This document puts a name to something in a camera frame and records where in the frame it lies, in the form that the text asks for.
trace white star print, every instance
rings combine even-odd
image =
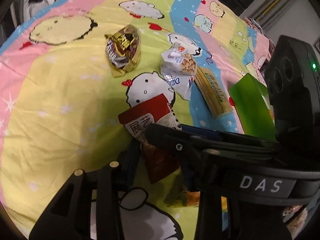
[[[84,149],[78,149],[78,154],[79,154],[79,155],[84,154]]]
[[[91,76],[91,79],[92,79],[92,80],[99,80],[99,79],[102,79],[102,76],[92,75],[92,76]]]
[[[72,108],[69,105],[62,106],[60,109],[60,113],[62,114],[67,114],[72,111]]]
[[[11,93],[9,92],[9,101],[4,100],[4,98],[2,98],[2,100],[7,104],[7,108],[5,109],[5,112],[8,110],[12,112],[12,109],[14,109],[14,104],[16,103],[16,99],[12,100]]]
[[[38,114],[39,114],[39,116],[41,116],[41,117],[45,117],[46,115],[48,115],[48,114],[46,113],[46,111],[44,111],[44,110],[40,111]]]
[[[114,120],[114,119],[109,119],[109,123],[111,125],[116,125],[117,124],[116,120]]]
[[[53,63],[53,62],[56,61],[57,58],[58,58],[58,57],[56,57],[56,56],[48,56],[48,57],[45,58],[45,61],[46,61],[46,62]]]
[[[89,129],[89,132],[90,133],[93,133],[93,132],[96,132],[97,131],[97,128],[96,127],[91,127],[90,129]]]
[[[80,77],[81,80],[91,79],[91,80],[100,80],[102,76],[94,74],[94,75],[83,75]]]
[[[5,129],[5,130],[3,131],[3,134],[4,134],[4,136],[9,136],[10,132],[9,132],[8,129]]]

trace cartoon character print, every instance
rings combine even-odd
[[[136,18],[150,17],[153,19],[163,19],[164,14],[151,3],[143,1],[129,0],[119,3],[122,9],[125,9]]]
[[[191,39],[178,33],[168,34],[168,40],[173,45],[175,42],[185,47],[193,57],[201,57],[202,49]]]
[[[216,2],[211,2],[210,3],[210,12],[217,16],[217,17],[223,17],[225,14],[225,11],[223,8],[220,7],[219,4],[217,4]]]
[[[200,28],[205,33],[209,33],[212,28],[211,20],[208,17],[204,16],[203,14],[198,14],[195,17],[193,24],[198,28]]]
[[[226,54],[229,58],[233,58],[232,54],[223,46],[219,46],[219,48],[223,51],[224,54]]]
[[[238,35],[239,35],[240,37],[242,37],[242,41],[245,42],[245,43],[248,45],[248,47],[249,47],[249,49],[251,50],[251,52],[254,53],[254,47],[253,47],[253,39],[252,39],[252,37],[251,37],[251,36],[249,36],[249,37],[244,37],[244,35],[243,35],[242,32],[238,32]]]
[[[248,63],[245,66],[247,67],[247,70],[250,73],[250,75],[252,75],[255,79],[257,79],[262,84],[266,85],[266,82],[264,81],[264,78],[261,75],[260,71],[254,67],[254,64],[252,62]]]
[[[266,59],[267,59],[267,56],[262,56],[259,58],[259,60],[258,60],[258,68],[259,69],[262,67],[262,65],[266,61]]]
[[[83,39],[98,24],[85,15],[53,16],[41,21],[30,32],[31,41],[60,45]]]
[[[178,222],[168,213],[148,203],[148,192],[135,187],[119,199],[126,240],[182,240]],[[96,203],[91,207],[91,238],[96,239]]]
[[[252,75],[255,79],[259,80],[259,76],[258,76],[258,72],[257,70],[254,68],[252,62],[248,63],[247,65],[245,65],[247,67],[248,72],[250,73],[250,75]]]
[[[160,94],[165,95],[171,106],[175,102],[173,88],[156,71],[136,76],[128,86],[126,95],[127,103],[130,107],[134,107]]]

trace bed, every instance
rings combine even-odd
[[[114,78],[105,34],[128,24],[140,32],[141,60]],[[99,169],[128,147],[130,134],[118,121],[130,108],[125,82],[138,75],[160,79],[161,53],[175,41],[212,70],[227,96],[246,73],[264,82],[259,68],[268,38],[218,0],[57,0],[3,44],[0,201],[26,237],[74,170]],[[235,109],[213,118],[195,84],[190,101],[176,94],[173,109],[186,125],[243,132]],[[146,174],[140,160],[126,197],[142,196],[142,207],[122,211],[126,239],[193,239],[198,208],[163,201],[179,171],[155,184]]]

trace wafer package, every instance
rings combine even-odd
[[[161,56],[161,75],[183,99],[190,100],[191,86],[198,68],[196,62],[187,49],[178,43]]]
[[[195,80],[204,100],[215,118],[221,114],[232,112],[232,107],[227,96],[220,86],[216,76],[210,69],[198,67]]]
[[[135,69],[140,60],[140,38],[136,27],[127,25],[108,39],[106,54],[114,77]]]
[[[177,158],[149,144],[145,137],[145,131],[152,123],[181,130],[181,125],[164,94],[142,102],[118,117],[120,123],[130,134],[141,142],[142,154],[151,183],[164,179],[180,167]]]

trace screw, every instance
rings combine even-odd
[[[176,145],[176,149],[177,149],[177,151],[182,151],[183,145],[180,144],[180,143],[178,143],[178,144]]]
[[[76,176],[81,176],[82,174],[83,174],[83,170],[81,170],[81,169],[78,169],[74,172],[74,175],[76,175]]]
[[[114,161],[114,162],[111,162],[109,165],[110,165],[111,168],[116,168],[116,167],[119,166],[119,162]]]

